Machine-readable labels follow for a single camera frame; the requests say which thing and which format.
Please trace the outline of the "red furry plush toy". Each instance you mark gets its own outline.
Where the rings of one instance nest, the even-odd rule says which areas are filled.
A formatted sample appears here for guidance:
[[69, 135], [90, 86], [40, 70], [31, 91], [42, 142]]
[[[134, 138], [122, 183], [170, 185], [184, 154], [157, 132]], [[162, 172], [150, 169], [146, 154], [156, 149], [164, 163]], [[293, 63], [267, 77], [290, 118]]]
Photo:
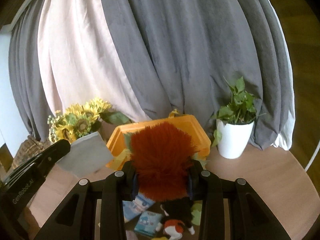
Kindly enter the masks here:
[[191, 135], [163, 122], [131, 135], [131, 161], [139, 192], [164, 202], [187, 196], [188, 169], [197, 152]]

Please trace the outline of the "blue vehicle print cloth book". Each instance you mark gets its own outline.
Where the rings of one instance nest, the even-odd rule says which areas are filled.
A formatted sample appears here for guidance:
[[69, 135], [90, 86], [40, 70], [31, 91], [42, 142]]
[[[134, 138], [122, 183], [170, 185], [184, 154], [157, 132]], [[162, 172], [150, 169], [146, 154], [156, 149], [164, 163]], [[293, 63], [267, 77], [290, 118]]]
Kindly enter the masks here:
[[142, 193], [137, 194], [133, 201], [123, 201], [124, 222], [127, 223], [133, 220], [153, 204], [155, 204], [155, 201], [147, 198]]

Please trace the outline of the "orange plastic crate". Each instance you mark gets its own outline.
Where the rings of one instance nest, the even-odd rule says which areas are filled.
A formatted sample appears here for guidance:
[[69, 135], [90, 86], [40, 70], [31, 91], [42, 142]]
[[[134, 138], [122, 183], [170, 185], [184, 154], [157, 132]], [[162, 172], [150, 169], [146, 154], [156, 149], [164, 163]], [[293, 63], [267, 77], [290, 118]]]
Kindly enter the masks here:
[[116, 127], [106, 144], [107, 148], [114, 156], [114, 159], [109, 161], [106, 164], [106, 167], [112, 170], [120, 170], [122, 169], [125, 161], [129, 160], [129, 152], [126, 150], [127, 146], [125, 144], [124, 137], [126, 133], [134, 133], [138, 130], [144, 129], [146, 126], [155, 126], [163, 122], [173, 124], [175, 127], [185, 133], [188, 133], [192, 137], [193, 143], [197, 148], [195, 159], [200, 161], [204, 166], [206, 164], [206, 159], [210, 154], [211, 142], [203, 128], [193, 115], [175, 116], [174, 114], [170, 114], [168, 118], [165, 119], [137, 122]]

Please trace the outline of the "black white mouse plush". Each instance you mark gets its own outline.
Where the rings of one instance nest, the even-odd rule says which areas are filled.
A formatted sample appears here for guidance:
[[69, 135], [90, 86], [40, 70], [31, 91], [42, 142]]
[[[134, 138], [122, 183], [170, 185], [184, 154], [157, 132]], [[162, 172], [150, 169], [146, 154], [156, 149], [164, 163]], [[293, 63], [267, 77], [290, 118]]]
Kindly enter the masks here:
[[182, 239], [184, 230], [187, 229], [191, 235], [195, 235], [192, 225], [193, 215], [191, 208], [194, 201], [189, 197], [161, 202], [160, 207], [164, 216], [156, 226], [156, 232], [163, 230], [163, 234], [169, 239]]

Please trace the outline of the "teal cartoon tissue pack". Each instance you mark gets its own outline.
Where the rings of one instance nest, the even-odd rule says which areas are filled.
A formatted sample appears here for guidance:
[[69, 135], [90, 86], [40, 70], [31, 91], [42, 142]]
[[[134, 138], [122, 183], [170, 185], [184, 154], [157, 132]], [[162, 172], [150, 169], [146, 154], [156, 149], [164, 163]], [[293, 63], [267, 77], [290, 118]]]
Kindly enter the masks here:
[[157, 225], [162, 218], [163, 215], [160, 213], [145, 211], [140, 215], [134, 232], [143, 236], [154, 237], [157, 233]]

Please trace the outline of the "grey metal flower bucket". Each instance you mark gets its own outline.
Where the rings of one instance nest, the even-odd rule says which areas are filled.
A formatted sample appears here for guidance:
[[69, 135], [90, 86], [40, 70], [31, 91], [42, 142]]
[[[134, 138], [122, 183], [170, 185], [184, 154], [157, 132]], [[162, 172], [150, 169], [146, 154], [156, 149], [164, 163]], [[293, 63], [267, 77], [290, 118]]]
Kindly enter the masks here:
[[94, 132], [71, 143], [71, 150], [57, 165], [78, 178], [91, 174], [114, 159], [99, 132]]

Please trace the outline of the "patterned woven cushion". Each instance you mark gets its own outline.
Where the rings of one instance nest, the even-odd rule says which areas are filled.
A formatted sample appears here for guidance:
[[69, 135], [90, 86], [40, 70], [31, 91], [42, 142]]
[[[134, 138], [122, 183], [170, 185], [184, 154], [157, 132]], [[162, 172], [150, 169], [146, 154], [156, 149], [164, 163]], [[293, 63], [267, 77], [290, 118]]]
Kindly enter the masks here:
[[51, 142], [49, 139], [46, 139], [45, 141], [38, 141], [35, 137], [29, 135], [27, 139], [21, 143], [11, 167], [16, 169], [30, 158], [46, 150], [50, 145]]

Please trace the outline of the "white plant pot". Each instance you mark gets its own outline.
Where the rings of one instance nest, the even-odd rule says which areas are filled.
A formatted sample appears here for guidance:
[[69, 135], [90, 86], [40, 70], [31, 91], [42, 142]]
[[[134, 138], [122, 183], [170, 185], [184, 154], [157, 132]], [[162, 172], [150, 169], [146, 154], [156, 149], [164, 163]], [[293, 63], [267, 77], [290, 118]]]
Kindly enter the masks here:
[[217, 120], [217, 131], [222, 134], [217, 144], [219, 154], [226, 159], [236, 159], [242, 155], [250, 139], [254, 122], [250, 124], [225, 124]]

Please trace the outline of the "yellow makeup sponge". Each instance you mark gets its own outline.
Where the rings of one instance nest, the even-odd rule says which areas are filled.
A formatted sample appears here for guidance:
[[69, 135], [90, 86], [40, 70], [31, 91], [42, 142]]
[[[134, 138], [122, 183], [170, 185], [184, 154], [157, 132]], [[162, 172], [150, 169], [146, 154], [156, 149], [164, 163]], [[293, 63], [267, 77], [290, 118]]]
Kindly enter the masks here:
[[151, 240], [168, 240], [167, 237], [156, 237], [156, 238], [152, 238]]

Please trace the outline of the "yellow sunflower bouquet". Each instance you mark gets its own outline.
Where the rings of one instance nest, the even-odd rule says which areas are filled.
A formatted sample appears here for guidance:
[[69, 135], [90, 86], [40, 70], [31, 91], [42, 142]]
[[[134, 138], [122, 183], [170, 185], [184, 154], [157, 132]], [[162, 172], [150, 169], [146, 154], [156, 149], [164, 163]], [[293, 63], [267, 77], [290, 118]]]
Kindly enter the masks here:
[[65, 139], [70, 143], [99, 131], [102, 123], [112, 125], [130, 124], [132, 120], [113, 108], [112, 104], [101, 98], [94, 98], [85, 104], [72, 104], [64, 111], [56, 111], [48, 116], [48, 139], [54, 143]]

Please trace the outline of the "green leafy plant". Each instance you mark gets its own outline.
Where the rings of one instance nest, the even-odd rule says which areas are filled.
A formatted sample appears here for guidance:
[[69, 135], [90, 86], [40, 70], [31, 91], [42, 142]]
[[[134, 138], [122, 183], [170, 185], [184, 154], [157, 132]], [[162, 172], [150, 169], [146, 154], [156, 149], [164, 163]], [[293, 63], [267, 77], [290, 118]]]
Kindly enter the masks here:
[[244, 77], [239, 77], [234, 85], [226, 79], [225, 82], [231, 91], [230, 102], [213, 112], [210, 118], [230, 125], [247, 125], [255, 122], [258, 115], [254, 101], [257, 97], [245, 89]]

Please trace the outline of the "pink sheer curtain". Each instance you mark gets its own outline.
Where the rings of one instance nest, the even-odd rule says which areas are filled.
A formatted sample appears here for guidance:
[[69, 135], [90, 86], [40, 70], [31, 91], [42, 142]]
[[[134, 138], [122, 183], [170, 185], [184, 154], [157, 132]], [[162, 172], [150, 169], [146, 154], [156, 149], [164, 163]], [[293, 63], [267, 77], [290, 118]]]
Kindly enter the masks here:
[[133, 121], [148, 119], [121, 65], [101, 0], [45, 0], [37, 51], [52, 112], [101, 98]]

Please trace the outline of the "grey curtain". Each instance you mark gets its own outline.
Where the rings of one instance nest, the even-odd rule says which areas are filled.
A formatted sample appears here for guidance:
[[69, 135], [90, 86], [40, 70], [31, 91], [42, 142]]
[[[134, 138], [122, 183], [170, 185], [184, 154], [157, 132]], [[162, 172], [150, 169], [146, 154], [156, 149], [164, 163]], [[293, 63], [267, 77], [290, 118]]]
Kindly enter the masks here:
[[[9, 77], [27, 131], [48, 137], [53, 112], [44, 93], [37, 35], [45, 0], [31, 0], [12, 30]], [[204, 129], [243, 76], [257, 97], [250, 142], [288, 150], [295, 126], [292, 67], [269, 0], [101, 0], [133, 92], [149, 119], [173, 109]]]

